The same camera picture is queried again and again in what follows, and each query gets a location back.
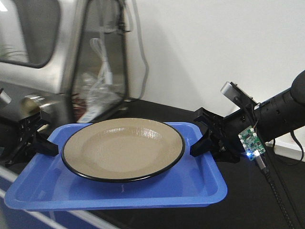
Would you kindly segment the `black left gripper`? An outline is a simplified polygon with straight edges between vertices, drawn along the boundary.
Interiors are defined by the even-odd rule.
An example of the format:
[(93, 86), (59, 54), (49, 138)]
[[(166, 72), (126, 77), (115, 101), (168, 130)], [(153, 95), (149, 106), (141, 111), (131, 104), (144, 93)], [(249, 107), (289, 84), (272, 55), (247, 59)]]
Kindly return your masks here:
[(38, 130), (50, 124), (50, 115), (39, 111), (19, 121), (0, 118), (0, 162), (6, 167), (27, 162), (35, 153), (58, 154), (58, 145), (44, 138)]

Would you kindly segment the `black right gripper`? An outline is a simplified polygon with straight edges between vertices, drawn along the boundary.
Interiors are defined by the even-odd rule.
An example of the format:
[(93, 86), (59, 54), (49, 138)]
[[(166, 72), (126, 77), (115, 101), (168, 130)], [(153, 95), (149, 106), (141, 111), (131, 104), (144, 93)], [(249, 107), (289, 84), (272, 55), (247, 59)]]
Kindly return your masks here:
[(248, 126), (254, 125), (254, 118), (249, 109), (240, 109), (222, 117), (201, 107), (195, 111), (194, 120), (204, 124), (208, 130), (191, 146), (191, 156), (197, 157), (210, 151), (216, 161), (240, 161), (244, 148), (238, 134)]

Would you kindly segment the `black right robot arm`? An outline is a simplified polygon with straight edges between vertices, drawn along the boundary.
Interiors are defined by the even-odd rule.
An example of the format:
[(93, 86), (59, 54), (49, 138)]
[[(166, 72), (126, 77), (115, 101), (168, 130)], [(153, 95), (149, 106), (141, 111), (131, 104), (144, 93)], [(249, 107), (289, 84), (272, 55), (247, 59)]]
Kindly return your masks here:
[(237, 163), (245, 153), (239, 134), (252, 127), (265, 143), (305, 125), (305, 73), (290, 88), (257, 103), (233, 82), (226, 82), (221, 93), (239, 107), (225, 117), (204, 108), (195, 111), (195, 121), (207, 127), (202, 138), (191, 146), (194, 157), (211, 152), (219, 161)]

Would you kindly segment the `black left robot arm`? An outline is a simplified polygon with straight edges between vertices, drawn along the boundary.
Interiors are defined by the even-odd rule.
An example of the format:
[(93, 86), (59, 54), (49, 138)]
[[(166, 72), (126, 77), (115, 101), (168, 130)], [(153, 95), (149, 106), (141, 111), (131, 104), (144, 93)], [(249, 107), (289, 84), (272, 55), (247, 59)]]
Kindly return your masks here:
[(39, 133), (50, 123), (50, 116), (39, 111), (17, 122), (0, 118), (0, 160), (5, 167), (30, 162), (36, 153), (56, 156), (59, 148)]

